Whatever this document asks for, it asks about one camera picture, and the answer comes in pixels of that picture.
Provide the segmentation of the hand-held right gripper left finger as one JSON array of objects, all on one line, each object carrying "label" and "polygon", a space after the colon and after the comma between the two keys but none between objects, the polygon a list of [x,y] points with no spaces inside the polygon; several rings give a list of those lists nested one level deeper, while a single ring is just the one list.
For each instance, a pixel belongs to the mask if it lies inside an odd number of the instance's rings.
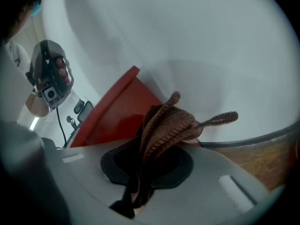
[{"label": "hand-held right gripper left finger", "polygon": [[43,142],[46,164],[64,197],[71,225],[140,224],[110,209],[122,199],[125,187],[111,183],[100,166],[106,152],[129,139],[60,150],[50,139],[43,138]]}]

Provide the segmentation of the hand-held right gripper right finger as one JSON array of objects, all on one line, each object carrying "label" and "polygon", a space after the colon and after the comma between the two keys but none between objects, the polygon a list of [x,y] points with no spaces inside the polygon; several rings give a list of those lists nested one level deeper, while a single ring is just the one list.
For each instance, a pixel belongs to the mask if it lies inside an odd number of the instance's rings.
[{"label": "hand-held right gripper right finger", "polygon": [[194,162],[177,187],[155,190],[135,217],[139,225],[238,225],[269,192],[253,175],[224,155],[181,143]]}]

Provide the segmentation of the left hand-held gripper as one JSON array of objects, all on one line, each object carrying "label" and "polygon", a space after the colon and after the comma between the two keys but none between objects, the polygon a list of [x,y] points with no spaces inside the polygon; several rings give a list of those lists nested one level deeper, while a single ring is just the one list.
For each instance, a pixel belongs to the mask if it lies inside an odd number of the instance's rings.
[{"label": "left hand-held gripper", "polygon": [[[63,61],[70,82],[65,82],[59,74],[60,67],[57,65],[57,59]],[[43,40],[34,47],[26,77],[35,87],[33,95],[42,97],[49,111],[55,110],[66,100],[74,84],[74,77],[65,51],[51,40]]]}]

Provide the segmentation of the person's left hand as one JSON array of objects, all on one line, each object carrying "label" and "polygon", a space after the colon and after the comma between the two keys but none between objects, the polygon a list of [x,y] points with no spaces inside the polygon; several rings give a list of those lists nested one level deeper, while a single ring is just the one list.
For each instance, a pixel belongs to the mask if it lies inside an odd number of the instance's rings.
[{"label": "person's left hand", "polygon": [[64,82],[66,84],[69,84],[70,83],[70,79],[68,77],[68,72],[67,72],[67,69],[66,69],[66,64],[65,64],[64,60],[61,57],[58,57],[56,59],[56,65],[59,68],[59,75],[60,75],[60,77],[63,78],[63,80],[64,80]]}]

